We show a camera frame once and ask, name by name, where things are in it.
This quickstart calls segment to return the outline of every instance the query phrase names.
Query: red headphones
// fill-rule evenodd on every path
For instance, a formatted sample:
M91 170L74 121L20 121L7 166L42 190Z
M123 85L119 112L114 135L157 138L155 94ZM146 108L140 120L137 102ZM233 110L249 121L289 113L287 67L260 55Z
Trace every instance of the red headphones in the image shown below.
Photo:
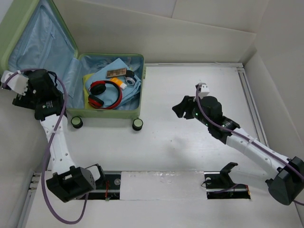
M103 108L102 106L104 105L104 102L96 96L102 94L106 90L105 84L114 85L114 87L118 91L118 98L109 107ZM123 98L123 93L122 93L121 88L118 86L118 84L116 84L114 82L111 82L111 81L96 81L96 82L93 82L88 90L89 90L89 92L91 92L91 94L89 95L88 103L93 108L114 109L121 103L122 98Z

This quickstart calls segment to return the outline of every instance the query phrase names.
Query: white floor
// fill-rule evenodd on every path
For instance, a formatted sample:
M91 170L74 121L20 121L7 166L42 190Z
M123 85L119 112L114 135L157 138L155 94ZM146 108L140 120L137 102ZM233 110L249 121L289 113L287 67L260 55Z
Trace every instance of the white floor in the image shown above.
M254 188L250 188L252 200L206 199L199 171L218 171L231 161L247 171L259 167L213 139L198 121L176 117L171 108L185 95L194 95L198 82L208 84L210 95L222 103L224 115L256 136L236 68L148 67L142 95L143 129L135 133L129 120L83 119L83 128L69 128L68 147L82 167L99 163L106 171L181 172L170 181L155 172L124 173L123 200L89 201L83 220L74 227L302 227L294 205L280 205L267 192ZM59 215L71 220L79 216L82 201L64 204L48 195ZM48 211L41 185L28 218L27 228L32 227L67 227Z

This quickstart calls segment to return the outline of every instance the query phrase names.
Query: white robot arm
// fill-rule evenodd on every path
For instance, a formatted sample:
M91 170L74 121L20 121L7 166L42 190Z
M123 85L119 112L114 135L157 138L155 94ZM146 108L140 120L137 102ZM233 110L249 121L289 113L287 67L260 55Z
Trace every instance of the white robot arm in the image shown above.
M9 71L4 72L1 82L5 83L12 74ZM96 184L101 184L105 175L98 164L86 169L75 164L66 144L67 117L65 115L54 132L64 102L62 93L49 74L57 77L54 72L44 69L29 71L28 77L18 72L6 84L6 89L18 94L13 100L14 105L35 110L35 118L40 120L48 141L55 133L50 146L53 178L47 180L47 187L63 202L68 202L95 190Z
M196 87L196 97L185 96L180 104L172 108L176 115L179 118L199 120L208 127L214 138L240 151L259 165L266 175L240 171L233 168L238 165L233 162L221 171L208 173L226 179L229 185L240 183L268 190L280 203L291 204L304 188L304 162L297 157L290 159L261 144L236 122L223 116L220 102L215 97L208 96L209 88L205 83Z

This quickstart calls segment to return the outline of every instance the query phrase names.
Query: suitcase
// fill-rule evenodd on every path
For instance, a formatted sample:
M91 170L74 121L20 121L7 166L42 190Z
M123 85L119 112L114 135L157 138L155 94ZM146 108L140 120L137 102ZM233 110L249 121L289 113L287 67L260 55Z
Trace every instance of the suitcase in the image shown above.
M68 92L67 112L72 116L136 119L141 94L115 110L85 109L83 76L97 72L120 58L142 80L140 54L79 54L77 44L52 0L14 0L0 24L0 74L4 70L45 68L56 72Z

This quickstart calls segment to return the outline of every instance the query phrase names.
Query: light blue cloth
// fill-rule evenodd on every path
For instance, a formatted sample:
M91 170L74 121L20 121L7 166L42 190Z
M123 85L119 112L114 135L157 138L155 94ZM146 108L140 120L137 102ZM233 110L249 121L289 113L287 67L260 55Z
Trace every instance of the light blue cloth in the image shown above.
M121 68L127 68L128 70L129 67L120 59L116 59L114 62L110 63L106 67L102 68L100 71L97 71L95 74L93 74L85 83L85 88L88 90L91 86L91 84L95 81L100 81L100 80L110 80L110 78L106 78L106 72L108 70L116 70L116 69L121 69ZM118 79L122 80L124 83L125 79L123 76L117 77ZM118 105L118 107L122 106L123 104L131 101L136 94L140 92L140 86L142 84L141 80L135 75L136 78L136 83L134 86L128 85L123 92L123 98L121 103ZM117 100L118 92L117 89L110 84L106 84L106 91L103 92L102 94L98 95L97 97L101 99L104 102L104 107L108 107L111 104L113 104Z

